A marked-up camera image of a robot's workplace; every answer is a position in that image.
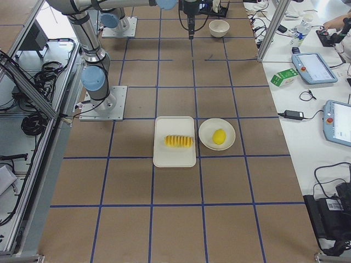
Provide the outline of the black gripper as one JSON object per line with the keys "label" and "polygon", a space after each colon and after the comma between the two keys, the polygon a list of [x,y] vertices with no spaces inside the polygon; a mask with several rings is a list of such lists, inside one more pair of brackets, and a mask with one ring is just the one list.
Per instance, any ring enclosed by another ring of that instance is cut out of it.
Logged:
{"label": "black gripper", "polygon": [[188,16],[188,35],[189,39],[194,39],[195,34],[195,15],[199,13],[202,0],[183,0],[183,12]]}

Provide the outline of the operator hand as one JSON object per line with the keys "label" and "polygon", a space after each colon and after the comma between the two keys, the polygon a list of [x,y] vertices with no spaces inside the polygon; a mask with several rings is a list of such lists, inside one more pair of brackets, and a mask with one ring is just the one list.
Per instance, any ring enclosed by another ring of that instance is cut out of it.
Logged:
{"label": "operator hand", "polygon": [[332,20],[329,20],[323,24],[324,28],[326,29],[338,29],[343,27],[343,16],[339,16],[337,18],[334,18]]}

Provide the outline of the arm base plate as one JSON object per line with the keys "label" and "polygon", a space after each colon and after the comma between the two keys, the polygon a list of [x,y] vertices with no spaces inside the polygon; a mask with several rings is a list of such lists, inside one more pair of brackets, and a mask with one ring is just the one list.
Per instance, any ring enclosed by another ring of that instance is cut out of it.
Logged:
{"label": "arm base plate", "polygon": [[88,92],[85,100],[90,102],[83,104],[83,113],[79,115],[80,121],[122,121],[127,97],[127,86],[111,86],[109,96],[99,104],[91,100]]}
{"label": "arm base plate", "polygon": [[137,28],[137,17],[124,17],[119,19],[116,16],[103,15],[100,19],[104,26],[103,38],[133,38]]}

